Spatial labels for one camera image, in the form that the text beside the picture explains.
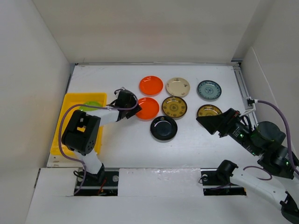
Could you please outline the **orange plate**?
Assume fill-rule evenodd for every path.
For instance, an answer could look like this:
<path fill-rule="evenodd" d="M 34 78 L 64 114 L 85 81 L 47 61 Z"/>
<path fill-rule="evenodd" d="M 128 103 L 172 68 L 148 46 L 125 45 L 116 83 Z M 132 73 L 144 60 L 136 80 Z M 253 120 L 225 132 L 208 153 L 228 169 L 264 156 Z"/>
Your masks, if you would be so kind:
<path fill-rule="evenodd" d="M 141 110 L 136 114 L 136 116 L 140 119 L 153 119 L 159 113 L 159 103 L 153 98 L 140 98 L 138 99 L 138 104 L 141 107 Z"/>
<path fill-rule="evenodd" d="M 156 76 L 146 76 L 139 83 L 140 91 L 149 96 L 159 94 L 164 87 L 162 80 Z"/>

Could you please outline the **blue white porcelain plate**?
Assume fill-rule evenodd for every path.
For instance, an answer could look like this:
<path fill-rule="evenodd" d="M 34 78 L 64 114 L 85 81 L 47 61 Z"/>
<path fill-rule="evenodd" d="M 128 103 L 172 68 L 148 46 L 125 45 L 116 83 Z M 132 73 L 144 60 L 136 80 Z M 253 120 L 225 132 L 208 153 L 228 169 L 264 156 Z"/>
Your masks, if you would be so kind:
<path fill-rule="evenodd" d="M 197 86 L 197 93 L 199 96 L 205 100 L 217 100 L 221 94 L 221 86 L 212 80 L 201 81 Z"/>

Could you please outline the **black plate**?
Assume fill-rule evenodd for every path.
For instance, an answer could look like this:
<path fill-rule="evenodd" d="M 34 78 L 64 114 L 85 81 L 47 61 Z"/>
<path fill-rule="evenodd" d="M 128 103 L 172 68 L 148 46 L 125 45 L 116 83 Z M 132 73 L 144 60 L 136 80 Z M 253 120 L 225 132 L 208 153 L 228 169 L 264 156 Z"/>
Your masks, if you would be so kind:
<path fill-rule="evenodd" d="M 178 131 L 176 121 L 169 116 L 156 117 L 150 125 L 150 132 L 154 138 L 160 141 L 171 140 Z"/>

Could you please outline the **green plate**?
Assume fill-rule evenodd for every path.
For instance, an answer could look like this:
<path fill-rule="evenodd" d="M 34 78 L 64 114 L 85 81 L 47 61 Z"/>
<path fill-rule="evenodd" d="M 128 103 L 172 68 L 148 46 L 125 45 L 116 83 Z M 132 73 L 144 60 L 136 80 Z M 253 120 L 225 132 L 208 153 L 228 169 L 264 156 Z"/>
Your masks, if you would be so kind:
<path fill-rule="evenodd" d="M 97 102 L 97 101 L 87 101 L 85 103 L 83 103 L 84 105 L 89 105 L 89 106 L 96 106 L 96 107 L 102 107 L 102 104 Z M 86 107 L 86 106 L 80 106 L 79 110 L 84 111 L 84 112 L 89 112 L 89 111 L 95 111 L 97 110 L 97 108 L 90 108 L 90 107 Z"/>

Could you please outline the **brown gold patterned plate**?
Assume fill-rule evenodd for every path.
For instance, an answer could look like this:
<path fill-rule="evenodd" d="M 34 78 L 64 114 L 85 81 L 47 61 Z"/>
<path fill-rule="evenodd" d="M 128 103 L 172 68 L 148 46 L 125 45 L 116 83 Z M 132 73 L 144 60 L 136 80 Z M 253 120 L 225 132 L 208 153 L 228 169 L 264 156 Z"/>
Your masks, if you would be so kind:
<path fill-rule="evenodd" d="M 187 112 L 187 103 L 180 97 L 167 97 L 162 102 L 162 112 L 173 119 L 183 117 Z"/>

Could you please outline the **cream plate with calligraphy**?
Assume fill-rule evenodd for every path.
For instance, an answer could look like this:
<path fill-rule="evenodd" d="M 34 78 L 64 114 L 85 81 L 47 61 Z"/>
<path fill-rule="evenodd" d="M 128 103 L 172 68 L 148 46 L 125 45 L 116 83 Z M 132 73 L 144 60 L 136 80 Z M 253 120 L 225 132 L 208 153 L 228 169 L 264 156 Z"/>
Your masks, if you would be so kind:
<path fill-rule="evenodd" d="M 174 77 L 167 81 L 166 90 L 167 92 L 175 97 L 184 97 L 190 92 L 189 82 L 181 77 Z"/>

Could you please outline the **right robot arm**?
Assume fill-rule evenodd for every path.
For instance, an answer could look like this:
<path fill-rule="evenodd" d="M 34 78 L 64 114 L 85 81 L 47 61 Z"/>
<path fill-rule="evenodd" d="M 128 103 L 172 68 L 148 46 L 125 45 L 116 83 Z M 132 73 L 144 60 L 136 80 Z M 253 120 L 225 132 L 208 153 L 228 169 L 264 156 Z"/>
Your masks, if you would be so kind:
<path fill-rule="evenodd" d="M 282 216 L 291 222 L 299 222 L 299 160 L 291 150 L 290 143 L 283 146 L 283 141 L 290 140 L 290 131 L 282 132 L 274 123 L 265 121 L 252 126 L 247 115 L 242 115 L 232 108 L 220 115 L 198 116 L 196 120 L 210 133 L 219 137 L 229 136 L 251 155 L 257 156 L 260 169 L 271 177 L 275 176 L 283 189 L 273 187 L 266 180 L 261 180 L 246 173 L 236 163 L 223 160 L 216 170 L 210 173 L 214 185 L 225 188 L 238 185 L 254 192 L 274 205 Z"/>

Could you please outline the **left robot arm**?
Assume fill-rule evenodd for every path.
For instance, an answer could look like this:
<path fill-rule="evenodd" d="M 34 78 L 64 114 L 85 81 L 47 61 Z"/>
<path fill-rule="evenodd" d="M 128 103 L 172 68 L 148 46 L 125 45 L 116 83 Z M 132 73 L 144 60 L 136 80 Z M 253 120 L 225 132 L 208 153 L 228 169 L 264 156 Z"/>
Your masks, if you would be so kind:
<path fill-rule="evenodd" d="M 64 145 L 76 155 L 75 158 L 71 158 L 62 152 L 63 156 L 81 163 L 83 166 L 82 180 L 88 178 L 94 185 L 101 184 L 105 178 L 105 167 L 95 152 L 100 127 L 122 119 L 129 119 L 142 110 L 136 95 L 131 91 L 120 88 L 114 94 L 116 99 L 104 107 L 84 104 L 72 106 L 64 114 L 62 123 L 64 123 L 65 117 L 71 109 L 83 106 L 94 110 L 91 112 L 75 110 L 66 128 L 62 130 L 62 127 L 59 127 L 58 143 L 60 150 Z"/>

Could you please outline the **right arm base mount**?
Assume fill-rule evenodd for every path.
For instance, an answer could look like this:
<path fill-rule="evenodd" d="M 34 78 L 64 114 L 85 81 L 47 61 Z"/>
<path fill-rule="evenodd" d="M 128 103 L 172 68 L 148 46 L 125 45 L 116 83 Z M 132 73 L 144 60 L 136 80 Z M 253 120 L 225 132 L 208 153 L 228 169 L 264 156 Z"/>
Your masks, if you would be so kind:
<path fill-rule="evenodd" d="M 246 196 L 246 190 L 230 182 L 232 172 L 238 166 L 224 160 L 217 168 L 201 168 L 199 184 L 203 187 L 204 196 Z"/>

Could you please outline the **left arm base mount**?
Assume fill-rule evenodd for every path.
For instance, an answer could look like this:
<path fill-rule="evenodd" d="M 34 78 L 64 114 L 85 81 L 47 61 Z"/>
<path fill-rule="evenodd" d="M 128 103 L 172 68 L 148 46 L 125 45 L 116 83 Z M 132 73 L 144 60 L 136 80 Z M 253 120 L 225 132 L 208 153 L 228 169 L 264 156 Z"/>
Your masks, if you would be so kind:
<path fill-rule="evenodd" d="M 83 169 L 75 170 L 73 174 L 76 177 L 75 196 L 118 196 L 119 169 L 105 170 L 99 181 L 88 173 L 83 181 Z"/>

